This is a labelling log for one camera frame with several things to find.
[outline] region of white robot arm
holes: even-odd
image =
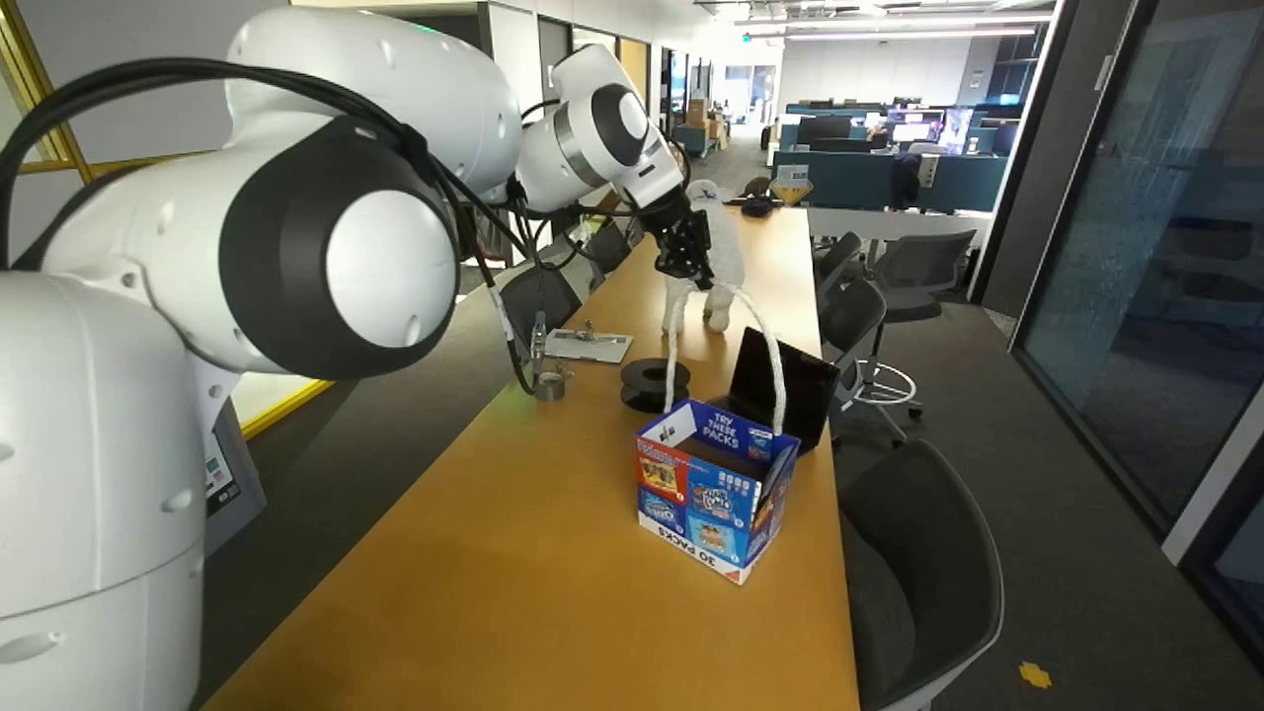
[[[459,203],[545,212],[618,186],[658,270],[710,285],[706,219],[601,53],[558,68],[531,130],[485,57],[383,16],[276,10],[227,60],[68,82],[63,116],[36,108],[0,153],[2,186],[38,119],[227,81],[221,149],[92,186],[21,270],[0,235],[0,709],[192,701],[206,446],[231,374],[426,355],[459,293]]]

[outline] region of office chair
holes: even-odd
[[[871,259],[871,278],[884,293],[888,320],[938,318],[938,302],[965,285],[970,240],[974,228],[884,240]]]
[[[529,265],[514,273],[500,288],[506,320],[514,330],[518,347],[529,347],[529,332],[535,330],[562,330],[576,309],[579,295],[570,288],[562,270]]]
[[[595,265],[601,278],[618,270],[627,253],[630,244],[613,219],[585,240],[585,259]]]
[[[999,153],[938,153],[934,180],[920,189],[920,212],[995,209],[1007,160]]]
[[[1161,278],[1161,293],[1154,302],[1161,309],[1209,302],[1217,302],[1220,309],[1261,303],[1264,288],[1252,278],[1261,273],[1252,253],[1252,220],[1171,219],[1154,259],[1154,273]]]
[[[846,417],[853,406],[871,406],[888,422],[900,446],[907,442],[907,435],[892,419],[892,413],[920,419],[920,402],[917,402],[917,380],[875,360],[884,313],[888,313],[884,293],[863,273],[846,273],[833,295],[826,295],[818,330],[833,351],[833,368],[841,373],[833,413]]]
[[[1007,590],[991,526],[929,442],[855,476],[841,490],[841,522],[862,709],[933,709],[1001,630]]]
[[[863,240],[855,235],[820,239],[820,248],[814,253],[818,313],[837,293],[841,278],[855,270],[862,248]]]

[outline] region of desk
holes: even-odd
[[[867,153],[867,149],[776,149],[782,165],[804,165],[804,206],[826,209],[888,209],[904,206],[900,181],[913,181],[917,153]]]
[[[855,235],[862,240],[895,240],[907,235],[965,235],[974,228],[974,244],[984,248],[991,239],[991,212],[967,219],[967,212],[867,212],[867,209],[818,209],[808,206],[808,235],[814,239],[841,239]]]
[[[745,295],[818,351],[804,248],[801,209],[742,220]],[[658,351],[651,259],[645,240],[576,313],[630,332],[630,360]],[[706,398],[745,318],[725,335],[700,320],[692,302],[683,365]],[[828,446],[799,464],[782,532],[739,590],[634,528],[645,417],[616,385],[570,365],[562,402],[497,390],[207,709],[855,709]]]

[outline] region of glass door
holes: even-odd
[[[1264,438],[1241,464],[1179,567],[1264,667]]]
[[[1141,4],[1019,360],[1167,528],[1264,380],[1264,10]]]

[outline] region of blue box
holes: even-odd
[[[634,522],[742,585],[776,532],[795,459],[795,435],[683,402],[634,435]]]

